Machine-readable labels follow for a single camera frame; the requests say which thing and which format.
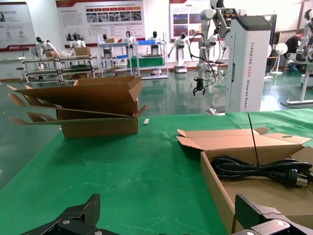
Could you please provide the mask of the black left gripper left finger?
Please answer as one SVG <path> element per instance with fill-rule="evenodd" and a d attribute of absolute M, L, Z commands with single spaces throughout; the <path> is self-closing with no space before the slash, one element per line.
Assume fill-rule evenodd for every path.
<path fill-rule="evenodd" d="M 100 218 L 100 195 L 87 202 L 66 208 L 56 219 L 24 232 L 25 235 L 104 235 L 96 226 Z"/>

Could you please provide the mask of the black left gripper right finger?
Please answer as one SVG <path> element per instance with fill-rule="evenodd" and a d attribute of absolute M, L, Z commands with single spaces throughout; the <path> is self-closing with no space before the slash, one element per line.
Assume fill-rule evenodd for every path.
<path fill-rule="evenodd" d="M 242 229 L 232 229 L 233 235 L 311 235 L 312 216 L 284 215 L 273 207 L 253 203 L 242 194 L 235 196 L 235 222 Z"/>

